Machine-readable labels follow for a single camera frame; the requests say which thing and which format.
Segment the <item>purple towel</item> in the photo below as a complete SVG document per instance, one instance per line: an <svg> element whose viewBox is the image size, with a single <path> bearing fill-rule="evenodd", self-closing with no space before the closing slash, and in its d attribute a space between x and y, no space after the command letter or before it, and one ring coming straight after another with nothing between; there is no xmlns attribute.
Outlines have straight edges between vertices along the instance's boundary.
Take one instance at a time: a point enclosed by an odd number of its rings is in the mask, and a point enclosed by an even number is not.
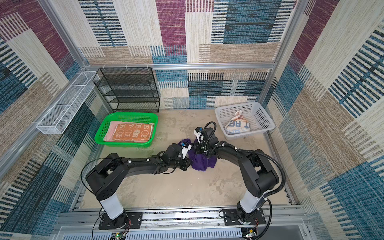
<svg viewBox="0 0 384 240"><path fill-rule="evenodd" d="M191 139L183 139L181 140L178 145L181 146L181 143L189 143L192 145L192 148L187 153L187 157L192 160L192 168L197 171L203 171L205 172L207 168L214 168L217 163L217 157L212 156L210 158L207 158L207 156L202 154L196 154L193 149L193 143L197 141L195 139L193 142Z"/></svg>

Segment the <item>orange patterned towel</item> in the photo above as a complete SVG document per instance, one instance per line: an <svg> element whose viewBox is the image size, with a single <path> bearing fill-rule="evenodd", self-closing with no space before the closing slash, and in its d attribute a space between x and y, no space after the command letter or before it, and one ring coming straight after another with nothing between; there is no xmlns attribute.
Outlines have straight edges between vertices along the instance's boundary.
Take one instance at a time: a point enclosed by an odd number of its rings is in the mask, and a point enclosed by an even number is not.
<svg viewBox="0 0 384 240"><path fill-rule="evenodd" d="M146 143L154 131L154 123L121 122L113 136L113 143Z"/></svg>

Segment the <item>pink towel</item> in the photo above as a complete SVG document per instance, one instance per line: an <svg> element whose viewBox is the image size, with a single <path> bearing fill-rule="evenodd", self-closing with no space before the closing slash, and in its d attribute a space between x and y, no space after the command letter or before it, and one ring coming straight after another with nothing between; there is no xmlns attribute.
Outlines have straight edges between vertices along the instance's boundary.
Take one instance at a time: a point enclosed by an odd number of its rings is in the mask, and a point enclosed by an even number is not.
<svg viewBox="0 0 384 240"><path fill-rule="evenodd" d="M109 128L108 128L108 131L106 133L106 135L104 136L104 142L111 142L113 140L113 136L116 132L116 129L117 129L117 126L120 124L121 122L119 121L111 121L110 122L110 125L109 125Z"/></svg>

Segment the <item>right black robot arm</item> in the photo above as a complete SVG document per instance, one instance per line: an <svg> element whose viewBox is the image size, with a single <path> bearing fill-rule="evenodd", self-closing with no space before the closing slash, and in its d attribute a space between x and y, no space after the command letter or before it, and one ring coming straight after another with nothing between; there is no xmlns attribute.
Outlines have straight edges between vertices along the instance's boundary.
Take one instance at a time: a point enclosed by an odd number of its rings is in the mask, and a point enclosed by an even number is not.
<svg viewBox="0 0 384 240"><path fill-rule="evenodd" d="M237 215L241 224L256 219L269 196L281 191L286 184L283 167L261 150L244 150L225 141L206 147L204 143L193 143L193 150L206 157L216 156L240 168L247 191L237 204Z"/></svg>

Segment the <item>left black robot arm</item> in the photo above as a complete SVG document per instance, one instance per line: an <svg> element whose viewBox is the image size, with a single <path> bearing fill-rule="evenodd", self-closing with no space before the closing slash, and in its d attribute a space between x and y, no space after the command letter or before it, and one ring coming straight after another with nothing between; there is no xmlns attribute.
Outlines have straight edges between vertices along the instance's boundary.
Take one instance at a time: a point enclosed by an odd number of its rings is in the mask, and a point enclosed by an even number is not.
<svg viewBox="0 0 384 240"><path fill-rule="evenodd" d="M136 175L168 174L168 170L186 171L192 165L188 149L171 144L166 151L142 159L131 159L116 153L103 158L86 174L91 192L101 204L104 213L100 216L99 230L127 230L133 218L125 211L117 190L124 179Z"/></svg>

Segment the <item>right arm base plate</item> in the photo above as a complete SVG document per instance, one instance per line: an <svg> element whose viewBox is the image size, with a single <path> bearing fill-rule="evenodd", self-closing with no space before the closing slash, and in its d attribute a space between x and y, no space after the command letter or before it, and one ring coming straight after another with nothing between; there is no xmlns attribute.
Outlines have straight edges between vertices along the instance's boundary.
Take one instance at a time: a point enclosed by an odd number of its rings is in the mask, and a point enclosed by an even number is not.
<svg viewBox="0 0 384 240"><path fill-rule="evenodd" d="M264 225L267 222L262 209L249 214L243 213L240 209L222 209L221 212L226 226Z"/></svg>

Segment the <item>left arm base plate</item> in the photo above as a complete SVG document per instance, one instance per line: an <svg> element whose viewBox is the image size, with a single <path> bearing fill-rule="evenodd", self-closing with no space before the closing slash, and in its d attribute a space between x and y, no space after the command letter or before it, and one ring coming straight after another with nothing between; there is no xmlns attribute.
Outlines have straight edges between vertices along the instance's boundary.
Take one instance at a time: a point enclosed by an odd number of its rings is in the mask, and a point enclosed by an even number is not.
<svg viewBox="0 0 384 240"><path fill-rule="evenodd" d="M139 229L142 223L142 212L123 212L116 219L111 220L107 213L102 214L99 230L130 230Z"/></svg>

